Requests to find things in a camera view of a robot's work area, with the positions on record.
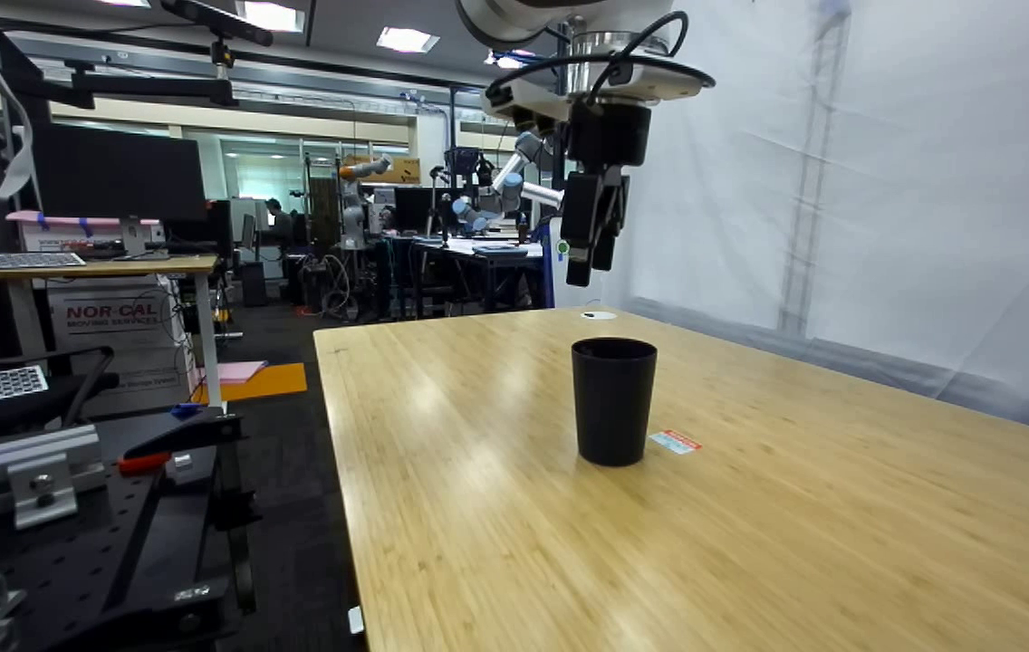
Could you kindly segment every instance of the cable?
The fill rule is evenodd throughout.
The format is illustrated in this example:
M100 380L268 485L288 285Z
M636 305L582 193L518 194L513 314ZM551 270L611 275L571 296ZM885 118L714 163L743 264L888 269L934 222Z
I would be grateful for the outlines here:
M561 38L561 43L573 43L573 37L567 37L561 29L545 29L548 37Z
M685 72L685 77L700 77L705 82L714 88L714 78L712 78L706 72L695 72L695 69L688 69L688 65L662 63L662 59L637 59L637 55L624 55L624 52L617 55L617 52L611 52L611 55L573 55L573 59L545 59L545 63L532 63L532 65L526 65L526 69L516 69L516 72L493 78L493 82L486 88L486 95L496 95L502 88L507 88L507 82L516 82L516 78L521 78L521 77L532 77L532 72L545 72L545 69L559 69L559 65L582 65L582 63L620 63L620 65L636 63L636 65L658 65L658 69L673 69L673 72Z
M346 259L332 250L332 252L324 252L324 259L319 259L319 270L324 270L324 280L325 280L325 270L332 269L336 269L336 280L333 280L333 285L324 292L324 305L319 305L319 311L324 314L342 314L347 305L351 305L351 275L347 275L347 269L346 269Z
M691 29L691 18L688 9L670 9L662 14L661 20L652 20L646 32L637 32L607 69L601 77L595 78L592 95L586 95L586 105L597 102L597 92L614 78L614 72L636 59L636 52L643 43L649 43L661 29L668 29L670 20L683 20L683 37L673 38L673 46L668 52L668 59L683 55L685 38L688 38L688 29Z

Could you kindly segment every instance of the computer monitor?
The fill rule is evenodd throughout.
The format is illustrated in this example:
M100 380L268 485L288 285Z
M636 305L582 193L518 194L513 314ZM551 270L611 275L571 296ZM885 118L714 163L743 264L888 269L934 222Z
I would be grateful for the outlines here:
M427 230L432 188L396 188L396 230Z
M196 142L54 124L45 215L208 222Z
M229 198L210 203L208 222L164 222L172 252L218 252L234 257Z

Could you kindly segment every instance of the wooden table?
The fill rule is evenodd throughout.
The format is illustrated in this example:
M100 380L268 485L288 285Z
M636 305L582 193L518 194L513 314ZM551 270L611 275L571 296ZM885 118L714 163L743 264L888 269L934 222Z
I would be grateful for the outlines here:
M20 344L27 352L45 352L42 314L38 314L38 299L32 299L38 280L191 275L208 392L210 392L210 404L225 404L220 372L218 372L214 305L210 305L214 269L218 269L218 257L143 257L143 259L91 259L84 269L0 269L0 281L7 285L16 329L24 335Z
M571 344L661 344L577 457ZM688 329L521 311L317 334L373 647L1029 647L1029 427Z

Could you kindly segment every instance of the black cup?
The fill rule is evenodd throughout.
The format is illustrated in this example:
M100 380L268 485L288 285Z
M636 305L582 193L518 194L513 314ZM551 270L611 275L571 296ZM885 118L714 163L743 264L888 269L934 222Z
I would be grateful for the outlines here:
M601 468L627 468L646 457L652 380L661 352L646 339L577 339L577 427L582 457Z

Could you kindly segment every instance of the person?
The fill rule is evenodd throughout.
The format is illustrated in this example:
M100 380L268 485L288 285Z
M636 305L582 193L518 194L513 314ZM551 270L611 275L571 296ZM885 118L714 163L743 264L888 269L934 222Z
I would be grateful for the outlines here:
M265 210L268 210L268 230L278 239L293 239L293 222L288 217L284 203L268 198Z

